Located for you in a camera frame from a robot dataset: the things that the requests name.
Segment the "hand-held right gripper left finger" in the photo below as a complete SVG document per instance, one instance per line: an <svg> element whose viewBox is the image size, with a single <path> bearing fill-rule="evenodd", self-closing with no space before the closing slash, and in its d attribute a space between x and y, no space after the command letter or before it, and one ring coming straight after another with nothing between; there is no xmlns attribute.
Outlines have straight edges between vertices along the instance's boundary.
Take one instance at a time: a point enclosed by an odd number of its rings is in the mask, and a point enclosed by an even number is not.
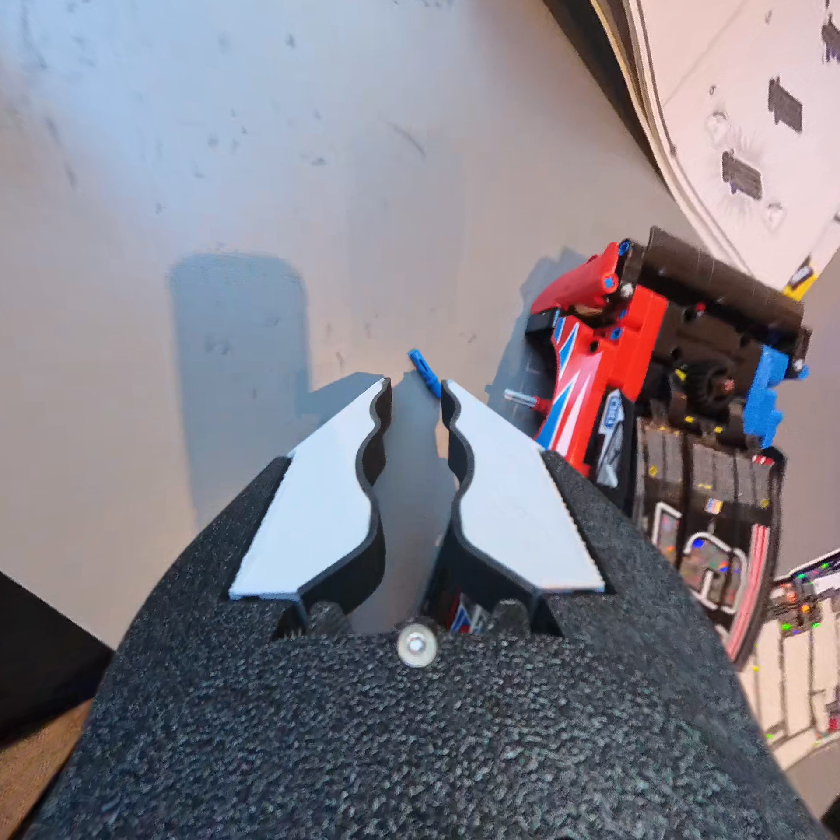
<svg viewBox="0 0 840 840"><path fill-rule="evenodd" d="M231 601L318 602L351 614L382 582L385 537L373 484L385 467L392 383L380 378L292 449L228 589Z"/></svg>

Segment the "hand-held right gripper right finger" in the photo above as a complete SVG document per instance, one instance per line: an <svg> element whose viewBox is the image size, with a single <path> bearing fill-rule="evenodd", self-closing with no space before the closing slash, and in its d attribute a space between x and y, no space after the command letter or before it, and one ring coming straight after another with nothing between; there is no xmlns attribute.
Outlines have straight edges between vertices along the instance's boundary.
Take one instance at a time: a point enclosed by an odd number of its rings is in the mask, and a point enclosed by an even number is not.
<svg viewBox="0 0 840 840"><path fill-rule="evenodd" d="M443 547L455 586L483 607L603 594L543 447L455 381L442 383L441 410L458 481Z"/></svg>

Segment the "blue toy connector pin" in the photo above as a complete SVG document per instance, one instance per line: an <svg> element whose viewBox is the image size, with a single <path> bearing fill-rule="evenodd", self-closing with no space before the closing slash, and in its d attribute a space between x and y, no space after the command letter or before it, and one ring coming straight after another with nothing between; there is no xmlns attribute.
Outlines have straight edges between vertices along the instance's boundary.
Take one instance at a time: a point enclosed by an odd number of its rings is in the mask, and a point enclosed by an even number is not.
<svg viewBox="0 0 840 840"><path fill-rule="evenodd" d="M421 376L426 388L437 400L440 400L442 396L441 381L426 361L423 353L419 349L412 349L407 355L413 363L416 372Z"/></svg>

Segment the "white desk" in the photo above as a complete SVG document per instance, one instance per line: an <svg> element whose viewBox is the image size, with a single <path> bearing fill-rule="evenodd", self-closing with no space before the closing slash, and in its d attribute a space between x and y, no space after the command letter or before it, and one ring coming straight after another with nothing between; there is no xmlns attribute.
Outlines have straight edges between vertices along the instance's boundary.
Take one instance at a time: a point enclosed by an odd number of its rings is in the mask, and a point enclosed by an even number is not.
<svg viewBox="0 0 840 840"><path fill-rule="evenodd" d="M828 838L673 572L549 472L605 594L455 635L458 481L526 303L701 239L544 2L2 2L2 571L113 650L26 838ZM392 383L385 571L231 601L294 447Z"/></svg>

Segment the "red toy brick car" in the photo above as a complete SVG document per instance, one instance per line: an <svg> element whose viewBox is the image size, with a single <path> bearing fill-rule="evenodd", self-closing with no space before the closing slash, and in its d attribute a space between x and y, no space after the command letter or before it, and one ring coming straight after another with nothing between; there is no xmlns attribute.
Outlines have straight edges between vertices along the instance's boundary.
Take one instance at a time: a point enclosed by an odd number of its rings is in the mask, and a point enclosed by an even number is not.
<svg viewBox="0 0 840 840"><path fill-rule="evenodd" d="M621 509L717 631L772 755L838 744L838 550L778 572L777 390L808 375L802 304L659 227L535 298L537 442Z"/></svg>

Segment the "open instruction booklet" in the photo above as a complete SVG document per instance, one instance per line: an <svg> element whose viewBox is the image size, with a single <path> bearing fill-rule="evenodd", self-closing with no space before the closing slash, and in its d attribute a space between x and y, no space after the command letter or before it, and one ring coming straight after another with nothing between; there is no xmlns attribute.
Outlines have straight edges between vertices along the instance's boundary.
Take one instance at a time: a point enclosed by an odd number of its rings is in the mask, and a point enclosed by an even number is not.
<svg viewBox="0 0 840 840"><path fill-rule="evenodd" d="M707 250L801 301L839 244L839 2L591 2Z"/></svg>

